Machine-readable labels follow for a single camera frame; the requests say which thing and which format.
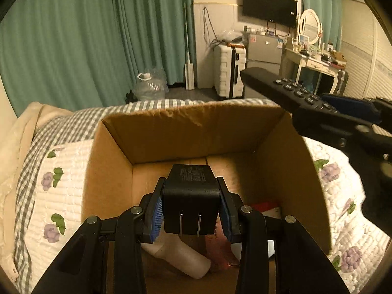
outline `dresser drawer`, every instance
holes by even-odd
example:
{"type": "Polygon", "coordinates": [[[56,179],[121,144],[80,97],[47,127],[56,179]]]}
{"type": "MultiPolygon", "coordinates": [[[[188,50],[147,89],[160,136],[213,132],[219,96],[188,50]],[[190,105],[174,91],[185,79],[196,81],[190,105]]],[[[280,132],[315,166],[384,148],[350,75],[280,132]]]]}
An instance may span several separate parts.
{"type": "Polygon", "coordinates": [[[309,59],[306,62],[306,67],[310,67],[310,68],[312,68],[314,70],[321,71],[323,69],[324,65],[319,63],[319,62],[316,62],[316,61],[313,61],[313,60],[309,59]]]}
{"type": "Polygon", "coordinates": [[[323,69],[321,70],[323,73],[328,74],[328,75],[336,75],[336,70],[334,68],[330,68],[328,66],[323,66],[323,69]]]}

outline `cardboard box flap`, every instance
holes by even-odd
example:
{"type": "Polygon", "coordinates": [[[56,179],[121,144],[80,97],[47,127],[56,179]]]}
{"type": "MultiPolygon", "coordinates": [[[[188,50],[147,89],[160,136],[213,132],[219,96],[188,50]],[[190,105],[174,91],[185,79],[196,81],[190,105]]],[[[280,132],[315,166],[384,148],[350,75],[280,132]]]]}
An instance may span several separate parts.
{"type": "Polygon", "coordinates": [[[214,102],[115,114],[102,121],[135,164],[254,151],[283,114],[280,107],[214,102]]]}
{"type": "Polygon", "coordinates": [[[133,166],[102,122],[91,148],[82,198],[82,222],[91,215],[119,216],[132,201],[133,166]]]}
{"type": "Polygon", "coordinates": [[[283,116],[257,151],[263,195],[293,215],[324,253],[331,250],[327,205],[313,160],[291,117],[283,116]]]}

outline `green curtain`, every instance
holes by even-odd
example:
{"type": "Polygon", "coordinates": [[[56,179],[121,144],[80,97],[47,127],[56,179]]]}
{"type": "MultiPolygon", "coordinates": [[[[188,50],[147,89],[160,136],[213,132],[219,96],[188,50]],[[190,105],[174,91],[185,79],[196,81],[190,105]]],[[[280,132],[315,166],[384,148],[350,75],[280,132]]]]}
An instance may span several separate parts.
{"type": "Polygon", "coordinates": [[[313,9],[323,23],[323,39],[327,45],[333,43],[336,50],[340,48],[342,30],[342,0],[303,0],[303,9],[313,9]]]}
{"type": "Polygon", "coordinates": [[[184,81],[192,0],[16,0],[0,22],[0,75],[19,116],[32,101],[78,110],[122,105],[139,72],[184,81]]]}

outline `plastic bag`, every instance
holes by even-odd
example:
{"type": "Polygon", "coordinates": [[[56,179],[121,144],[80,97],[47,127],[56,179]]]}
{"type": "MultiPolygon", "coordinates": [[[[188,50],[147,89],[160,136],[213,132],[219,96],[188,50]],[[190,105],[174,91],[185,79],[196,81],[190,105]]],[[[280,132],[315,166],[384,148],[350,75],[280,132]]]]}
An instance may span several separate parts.
{"type": "Polygon", "coordinates": [[[140,101],[151,101],[164,99],[168,91],[165,70],[153,68],[138,75],[138,82],[133,93],[140,101]]]}
{"type": "Polygon", "coordinates": [[[241,42],[244,39],[241,32],[226,31],[226,30],[224,30],[223,32],[218,34],[217,38],[218,38],[218,40],[224,41],[224,42],[231,42],[235,39],[239,39],[241,42]]]}

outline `suitcase handle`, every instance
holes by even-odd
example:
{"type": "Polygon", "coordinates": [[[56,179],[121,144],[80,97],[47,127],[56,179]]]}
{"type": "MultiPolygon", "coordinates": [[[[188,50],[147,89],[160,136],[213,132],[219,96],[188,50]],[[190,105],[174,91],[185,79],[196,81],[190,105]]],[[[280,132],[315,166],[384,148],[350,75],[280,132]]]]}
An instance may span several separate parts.
{"type": "Polygon", "coordinates": [[[236,68],[234,71],[234,85],[237,85],[237,80],[238,80],[238,65],[236,65],[236,68]]]}

